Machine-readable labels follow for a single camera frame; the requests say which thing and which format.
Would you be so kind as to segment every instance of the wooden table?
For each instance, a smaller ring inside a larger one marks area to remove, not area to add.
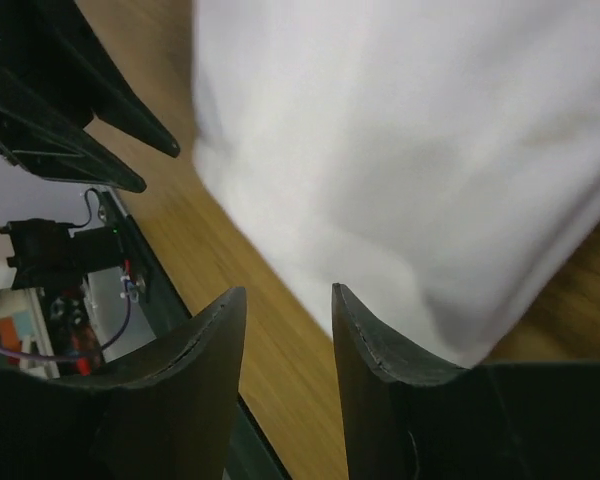
[[[226,288],[247,287],[240,392],[295,479],[346,478],[329,338],[232,225],[191,158],[191,0],[80,0],[138,96],[176,136],[171,159],[94,122],[89,132],[147,181],[123,194],[179,294],[197,312]],[[600,357],[600,227],[556,276],[494,358]]]

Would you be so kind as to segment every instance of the white towel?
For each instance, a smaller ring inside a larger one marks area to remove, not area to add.
[[[331,331],[463,366],[600,219],[600,0],[199,0],[195,163]]]

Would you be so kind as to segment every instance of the cable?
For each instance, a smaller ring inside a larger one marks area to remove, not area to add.
[[[84,197],[84,202],[87,204],[87,211],[89,212],[89,219],[81,225],[76,225],[75,223],[71,223],[70,228],[84,228],[91,223],[91,220],[93,220],[93,210],[91,209],[91,204],[89,203],[89,194],[90,193],[94,193],[95,196],[98,198],[98,204],[100,203],[100,191],[96,190],[93,187],[87,188],[84,191],[83,197]]]
[[[131,297],[129,295],[129,285],[125,282],[124,284],[125,296],[127,298],[127,313],[124,317],[124,322],[122,322],[122,326],[120,330],[111,337],[105,344],[101,345],[98,348],[94,348],[93,350],[89,350],[88,352],[80,352],[75,355],[40,355],[39,353],[25,353],[25,352],[14,352],[13,350],[9,350],[8,348],[4,348],[0,345],[0,354],[6,355],[7,357],[19,358],[21,360],[35,360],[37,362],[57,362],[57,363],[73,363],[77,362],[82,358],[91,358],[100,355],[104,350],[113,345],[124,333],[129,325],[129,319],[131,318]]]

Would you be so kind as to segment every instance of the dark green table edge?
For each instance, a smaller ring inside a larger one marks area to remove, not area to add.
[[[131,215],[125,214],[109,192],[101,195],[105,222],[120,234],[131,264],[138,270],[146,290],[140,305],[156,336],[162,336],[191,317],[166,272]],[[231,480],[277,480],[291,476],[267,440],[249,407],[239,395],[236,420],[231,434],[226,471]]]

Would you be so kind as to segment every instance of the folded cloth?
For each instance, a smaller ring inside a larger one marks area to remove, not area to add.
[[[196,168],[330,332],[471,366],[600,220],[600,0],[199,0]]]

